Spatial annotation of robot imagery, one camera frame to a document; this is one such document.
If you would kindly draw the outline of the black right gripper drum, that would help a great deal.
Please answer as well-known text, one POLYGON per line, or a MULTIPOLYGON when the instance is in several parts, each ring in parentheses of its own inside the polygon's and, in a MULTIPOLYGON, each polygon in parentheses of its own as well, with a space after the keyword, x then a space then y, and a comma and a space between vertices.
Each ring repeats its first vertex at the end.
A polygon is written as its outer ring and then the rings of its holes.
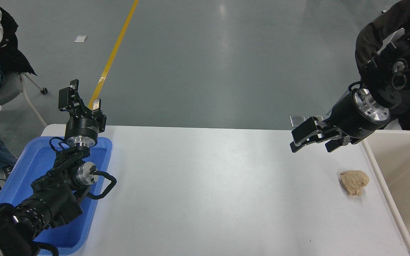
POLYGON ((353 138, 365 138, 382 127, 382 106, 369 92, 349 92, 332 107, 327 123, 353 138))

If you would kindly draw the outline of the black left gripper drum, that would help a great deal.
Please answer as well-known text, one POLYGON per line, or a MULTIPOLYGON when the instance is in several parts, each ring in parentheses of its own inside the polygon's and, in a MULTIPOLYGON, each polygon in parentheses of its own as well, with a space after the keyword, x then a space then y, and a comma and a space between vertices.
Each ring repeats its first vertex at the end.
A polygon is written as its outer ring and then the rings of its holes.
POLYGON ((72 116, 66 123, 64 138, 69 139, 82 136, 97 140, 98 132, 98 123, 96 120, 72 116))

